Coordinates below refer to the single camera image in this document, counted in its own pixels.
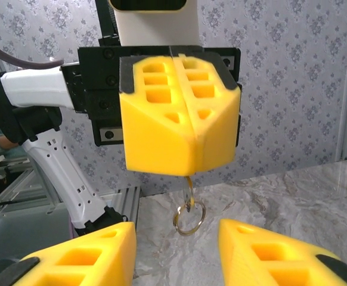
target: metal ring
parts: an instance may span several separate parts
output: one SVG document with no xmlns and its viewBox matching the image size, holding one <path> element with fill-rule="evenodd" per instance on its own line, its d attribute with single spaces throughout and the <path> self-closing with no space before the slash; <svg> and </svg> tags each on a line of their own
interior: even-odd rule
<svg viewBox="0 0 347 286">
<path fill-rule="evenodd" d="M 202 218 L 200 219 L 198 224 L 193 229 L 191 229 L 189 231 L 183 231 L 179 227 L 179 216 L 181 214 L 181 210 L 184 209 L 184 208 L 187 208 L 186 204 L 183 204 L 182 206 L 178 207 L 178 211 L 173 216 L 173 226 L 175 227 L 176 231 L 179 232 L 180 235 L 185 236 L 185 237 L 194 234 L 199 229 L 200 225 L 202 225 L 202 223 L 204 222 L 204 219 L 205 219 L 205 214 L 206 214 L 205 205 L 201 201 L 195 201 L 194 204 L 195 205 L 196 204 L 201 205 L 201 207 L 202 207 Z"/>
</svg>

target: gray marble surface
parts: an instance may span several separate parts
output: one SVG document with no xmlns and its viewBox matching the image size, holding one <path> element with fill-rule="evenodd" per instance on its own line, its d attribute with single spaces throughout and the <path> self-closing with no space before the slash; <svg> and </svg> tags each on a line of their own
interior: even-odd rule
<svg viewBox="0 0 347 286">
<path fill-rule="evenodd" d="M 218 225 L 237 219 L 322 246 L 347 263 L 347 161 L 195 190 L 207 207 L 202 227 L 177 234 L 182 192 L 140 199 L 133 285 L 223 285 Z M 200 210 L 183 215 L 184 224 Z"/>
</svg>

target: black cable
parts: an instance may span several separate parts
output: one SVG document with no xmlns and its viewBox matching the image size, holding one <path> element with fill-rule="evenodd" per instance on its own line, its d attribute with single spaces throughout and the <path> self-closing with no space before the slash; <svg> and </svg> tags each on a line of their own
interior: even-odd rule
<svg viewBox="0 0 347 286">
<path fill-rule="evenodd" d="M 111 7 L 110 1 L 108 1 L 108 3 L 109 3 L 110 18 L 111 18 L 111 22 L 113 23 L 114 32 L 115 32 L 115 34 L 119 35 L 118 26 L 116 24 L 116 19 L 115 19 L 114 9 L 113 9 L 113 7 Z"/>
<path fill-rule="evenodd" d="M 19 58 L 12 57 L 6 52 L 0 50 L 0 60 L 5 61 L 8 64 L 12 64 L 23 69 L 31 70 L 46 70 L 53 67 L 59 67 L 64 63 L 64 60 L 51 61 L 49 63 L 33 63 L 31 61 L 20 60 Z"/>
</svg>

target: key ring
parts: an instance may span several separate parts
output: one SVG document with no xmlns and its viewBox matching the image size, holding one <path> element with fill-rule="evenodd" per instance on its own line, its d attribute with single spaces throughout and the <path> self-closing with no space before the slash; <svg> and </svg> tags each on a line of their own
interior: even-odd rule
<svg viewBox="0 0 347 286">
<path fill-rule="evenodd" d="M 202 218 L 200 219 L 200 221 L 198 222 L 198 224 L 191 230 L 189 231 L 183 231 L 180 227 L 179 227 L 179 216 L 181 214 L 181 210 L 184 207 L 187 207 L 186 204 L 183 204 L 182 206 L 178 207 L 178 211 L 175 213 L 175 215 L 173 216 L 173 226 L 175 227 L 176 231 L 179 232 L 180 235 L 187 237 L 189 235 L 194 234 L 200 227 L 200 225 L 202 225 L 202 223 L 204 222 L 205 219 L 205 214 L 206 214 L 206 209 L 205 209 L 205 205 L 201 202 L 201 201 L 194 201 L 194 205 L 199 204 L 202 207 Z"/>
<path fill-rule="evenodd" d="M 195 201 L 192 180 L 190 177 L 185 177 L 185 178 L 188 182 L 189 188 L 187 189 L 187 191 L 184 190 L 184 204 L 182 206 L 178 207 L 178 211 L 173 216 L 173 226 L 175 227 L 176 231 L 179 232 L 180 235 L 189 236 L 191 234 L 194 234 L 199 229 L 200 225 L 202 225 L 202 223 L 204 222 L 205 214 L 206 214 L 206 208 L 205 208 L 205 205 L 201 201 Z M 197 223 L 197 225 L 193 229 L 191 229 L 189 231 L 183 231 L 179 227 L 179 216 L 182 212 L 182 209 L 185 208 L 185 209 L 187 209 L 187 212 L 190 212 L 192 207 L 195 206 L 196 204 L 199 204 L 202 207 L 202 218 L 200 219 L 200 221 Z"/>
</svg>

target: patterned wall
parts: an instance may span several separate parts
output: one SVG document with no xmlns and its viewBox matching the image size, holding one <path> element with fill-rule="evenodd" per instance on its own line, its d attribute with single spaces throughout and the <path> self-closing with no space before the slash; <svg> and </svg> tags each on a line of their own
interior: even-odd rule
<svg viewBox="0 0 347 286">
<path fill-rule="evenodd" d="M 347 71 L 347 0 L 199 0 L 206 46 L 242 51 L 240 145 L 228 166 L 194 177 L 214 184 L 334 160 Z M 0 47 L 20 58 L 76 59 L 100 35 L 94 0 L 0 0 Z M 128 172 L 122 146 L 95 147 L 84 115 L 64 111 L 72 153 L 98 189 L 182 187 Z"/>
</svg>

